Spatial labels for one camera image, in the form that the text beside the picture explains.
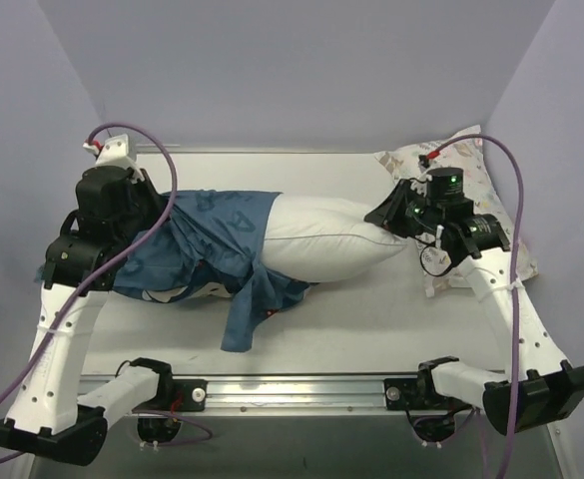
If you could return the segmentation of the white pillow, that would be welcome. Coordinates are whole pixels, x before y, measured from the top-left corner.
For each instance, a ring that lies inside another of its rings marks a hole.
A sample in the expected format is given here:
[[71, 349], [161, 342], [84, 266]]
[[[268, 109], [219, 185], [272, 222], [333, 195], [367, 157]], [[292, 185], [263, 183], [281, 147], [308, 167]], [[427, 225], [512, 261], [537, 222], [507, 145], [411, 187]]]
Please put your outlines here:
[[181, 191], [168, 223], [130, 257], [117, 288], [154, 302], [260, 295], [298, 302], [317, 283], [351, 279], [401, 253], [403, 240], [366, 223], [369, 207], [257, 191]]

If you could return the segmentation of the blue cartoon mouse pillowcase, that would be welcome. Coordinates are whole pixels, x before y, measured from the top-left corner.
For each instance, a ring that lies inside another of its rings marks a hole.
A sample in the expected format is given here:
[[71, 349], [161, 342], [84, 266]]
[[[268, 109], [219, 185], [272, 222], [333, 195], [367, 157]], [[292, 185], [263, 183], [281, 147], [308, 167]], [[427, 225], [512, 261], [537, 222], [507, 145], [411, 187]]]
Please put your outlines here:
[[38, 279], [46, 287], [78, 286], [149, 234], [91, 289], [171, 303], [220, 286], [231, 299], [221, 349], [247, 352], [257, 326], [299, 304], [311, 287], [263, 262], [266, 226], [277, 197], [251, 191], [78, 193], [78, 207], [48, 246]]

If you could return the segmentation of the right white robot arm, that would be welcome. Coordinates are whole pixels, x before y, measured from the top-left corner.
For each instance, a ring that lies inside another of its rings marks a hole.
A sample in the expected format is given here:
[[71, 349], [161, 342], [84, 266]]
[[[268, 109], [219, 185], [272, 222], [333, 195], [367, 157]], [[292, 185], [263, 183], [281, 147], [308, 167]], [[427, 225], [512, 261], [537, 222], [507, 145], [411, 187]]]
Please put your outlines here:
[[511, 273], [513, 249], [499, 220], [478, 214], [459, 168], [425, 180], [401, 180], [365, 221], [404, 239], [431, 238], [480, 303], [504, 361], [501, 374], [445, 356], [418, 366], [417, 401], [436, 408], [448, 398], [477, 407], [500, 434], [569, 417], [584, 399], [584, 366], [555, 344], [523, 283]]

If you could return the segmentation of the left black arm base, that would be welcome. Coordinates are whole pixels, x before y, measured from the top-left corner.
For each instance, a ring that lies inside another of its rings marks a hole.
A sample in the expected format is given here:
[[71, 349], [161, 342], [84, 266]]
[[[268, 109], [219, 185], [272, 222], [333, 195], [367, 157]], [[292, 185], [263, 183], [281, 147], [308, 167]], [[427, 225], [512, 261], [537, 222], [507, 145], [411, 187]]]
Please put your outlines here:
[[208, 381], [202, 378], [176, 379], [167, 393], [147, 403], [150, 410], [202, 412], [206, 408]]

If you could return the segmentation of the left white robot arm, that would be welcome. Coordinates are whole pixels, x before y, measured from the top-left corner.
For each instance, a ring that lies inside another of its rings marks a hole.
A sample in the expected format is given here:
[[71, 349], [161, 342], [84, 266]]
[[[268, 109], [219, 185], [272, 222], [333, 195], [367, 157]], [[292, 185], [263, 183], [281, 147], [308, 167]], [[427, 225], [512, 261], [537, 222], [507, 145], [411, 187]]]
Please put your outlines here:
[[101, 166], [76, 186], [77, 208], [46, 250], [41, 313], [18, 394], [0, 419], [0, 447], [77, 466], [91, 464], [108, 430], [134, 408], [168, 407], [169, 364], [138, 358], [96, 390], [78, 392], [96, 319], [133, 247], [167, 219], [168, 199], [143, 169]]

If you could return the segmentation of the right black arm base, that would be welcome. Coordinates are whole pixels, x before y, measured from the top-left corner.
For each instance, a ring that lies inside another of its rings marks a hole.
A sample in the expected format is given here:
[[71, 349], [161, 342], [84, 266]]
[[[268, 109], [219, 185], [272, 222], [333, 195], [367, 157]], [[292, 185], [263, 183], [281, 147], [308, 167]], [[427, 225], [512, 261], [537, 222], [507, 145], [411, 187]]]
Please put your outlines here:
[[415, 376], [395, 376], [383, 380], [385, 408], [389, 411], [447, 411], [445, 399], [434, 398], [420, 391]]

